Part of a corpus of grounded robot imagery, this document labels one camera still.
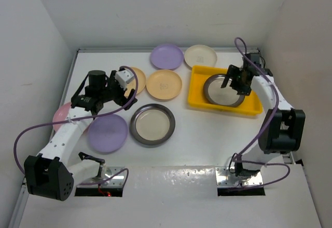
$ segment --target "purple cable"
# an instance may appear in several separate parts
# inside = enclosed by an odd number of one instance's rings
[[[128,66],[121,66],[120,69],[128,69],[130,70],[133,74],[134,74],[134,77],[135,77],[135,80],[136,80],[136,88],[135,88],[135,92],[134,92],[134,95],[132,96],[132,98],[122,107],[118,108],[117,110],[114,110],[114,111],[111,111],[111,112],[108,112],[108,113],[105,113],[105,114],[100,114],[100,115],[92,115],[92,116],[84,116],[84,117],[78,117],[78,118],[73,118],[71,119],[71,121],[77,121],[77,120],[84,120],[84,119],[90,119],[90,118],[97,118],[97,117],[103,117],[103,116],[107,116],[107,115],[112,115],[112,114],[115,114],[117,112],[119,112],[120,110],[123,110],[124,108],[126,108],[136,97],[136,93],[137,93],[137,89],[139,88],[139,80],[137,78],[137,75],[136,73],[134,72],[133,69],[131,69],[130,67]],[[17,143],[19,141],[19,139],[21,138],[21,136],[23,134],[25,134],[26,132],[32,130],[32,129],[35,129],[35,128],[40,128],[40,127],[45,127],[45,126],[50,126],[50,125],[56,125],[56,124],[64,124],[64,123],[69,123],[70,120],[62,120],[62,121],[59,121],[59,122],[54,122],[54,123],[43,123],[43,124],[38,124],[38,125],[35,125],[35,126],[32,126],[32,127],[29,127],[25,130],[23,130],[17,137],[16,137],[16,140],[14,142],[14,159],[15,159],[15,162],[16,162],[16,165],[18,166],[18,168],[20,169],[20,171],[24,173],[24,169],[23,167],[20,165],[20,162],[18,160],[18,157],[17,157]]]
[[[264,72],[259,68],[257,67],[249,58],[247,58],[245,56],[245,54],[241,51],[241,48],[239,47],[237,41],[240,40],[243,45],[244,45],[244,48],[245,50],[247,51],[247,46],[246,46],[246,43],[245,41],[240,38],[240,37],[236,37],[234,39],[234,43],[235,43],[235,46],[237,48],[237,50],[239,51],[239,53],[243,56],[243,58],[245,60],[247,60],[260,74],[261,76],[268,82],[268,83],[271,83],[271,88],[272,90],[274,91],[274,94],[275,94],[275,106],[271,112],[271,115],[269,116],[268,120],[266,121],[266,123],[262,126],[262,128],[260,129],[260,131],[258,132],[258,134],[251,140],[251,142],[249,142],[249,144],[243,149],[241,150],[240,153],[238,153],[237,155],[233,155],[231,161],[233,162],[237,162],[237,163],[250,163],[250,164],[256,164],[256,165],[263,165],[263,166],[284,166],[287,168],[287,173],[285,174],[285,176],[277,179],[277,180],[273,180],[273,181],[270,181],[268,183],[264,183],[262,185],[256,185],[256,186],[251,186],[251,187],[240,187],[240,188],[231,188],[230,191],[242,191],[242,190],[249,190],[249,189],[256,189],[256,188],[260,188],[260,187],[264,187],[264,186],[267,186],[267,185],[271,185],[271,184],[274,184],[274,183],[277,183],[279,181],[282,181],[283,179],[287,178],[288,175],[290,174],[291,172],[291,168],[289,167],[289,165],[287,164],[283,164],[283,163],[261,163],[261,162],[251,162],[249,160],[241,160],[241,155],[247,151],[254,143],[255,141],[257,141],[259,139],[259,137],[263,134],[263,132],[265,131],[265,129],[267,129],[267,127],[269,126],[270,122],[272,121],[276,111],[278,110],[278,105],[279,105],[279,95],[278,95],[278,91],[276,90],[275,86],[272,84],[271,80],[264,74]]]
[[[111,177],[105,179],[105,180],[101,180],[101,181],[98,181],[98,182],[93,182],[93,183],[81,183],[80,185],[100,185],[100,184],[103,184],[105,183],[106,181],[109,181],[111,180],[112,178],[114,178],[115,176],[118,176],[120,173],[124,172],[124,171],[127,171],[127,175],[126,175],[126,178],[124,180],[124,183],[122,184],[122,188],[125,186],[126,182],[127,182],[127,179],[128,179],[128,175],[129,175],[129,169],[128,168],[124,168],[122,169],[121,171],[118,171],[116,174],[112,175]]]

